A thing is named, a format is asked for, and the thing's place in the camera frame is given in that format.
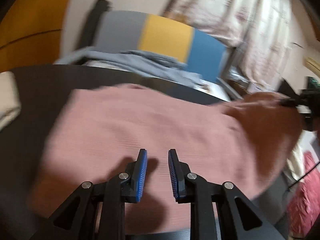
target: yellow stripe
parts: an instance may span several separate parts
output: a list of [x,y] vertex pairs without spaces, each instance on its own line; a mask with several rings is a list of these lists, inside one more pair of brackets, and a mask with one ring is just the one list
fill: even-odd
[[186,62],[194,29],[168,18],[149,14],[138,48],[177,58]]

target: orange wall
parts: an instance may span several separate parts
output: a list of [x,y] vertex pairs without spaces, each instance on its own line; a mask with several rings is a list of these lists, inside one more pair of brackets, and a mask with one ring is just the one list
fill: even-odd
[[0,23],[0,72],[59,57],[68,0],[16,0]]

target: gray blanket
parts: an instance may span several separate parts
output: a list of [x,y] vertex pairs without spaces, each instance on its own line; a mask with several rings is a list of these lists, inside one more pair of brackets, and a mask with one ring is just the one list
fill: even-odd
[[200,74],[183,70],[187,65],[173,57],[141,50],[127,50],[119,54],[111,54],[93,49],[93,47],[87,47],[77,50],[59,59],[55,64],[72,64],[83,58],[95,59],[144,77],[158,77],[192,88],[203,84]]

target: metal pivot screw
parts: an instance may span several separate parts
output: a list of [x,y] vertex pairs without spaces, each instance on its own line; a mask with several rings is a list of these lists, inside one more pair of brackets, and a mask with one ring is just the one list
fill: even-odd
[[231,182],[226,182],[224,184],[224,187],[227,188],[227,189],[233,189],[233,184]]
[[188,177],[189,179],[196,179],[196,178],[197,178],[197,174],[190,172],[190,173],[187,175],[187,177]]
[[91,182],[90,181],[85,181],[84,183],[81,184],[81,187],[89,188],[89,187],[91,187]]
[[125,172],[120,173],[120,174],[119,174],[119,178],[120,178],[120,179],[127,179],[127,178],[129,178],[129,174],[128,174],[128,173],[125,173]]

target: white cloth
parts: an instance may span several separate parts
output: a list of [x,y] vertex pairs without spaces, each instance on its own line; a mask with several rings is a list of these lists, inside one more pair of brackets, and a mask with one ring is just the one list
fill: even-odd
[[295,148],[292,150],[291,155],[287,159],[287,165],[295,180],[300,179],[304,175],[303,150],[299,143],[297,143]]
[[17,117],[20,110],[21,103],[13,73],[0,73],[0,131]]

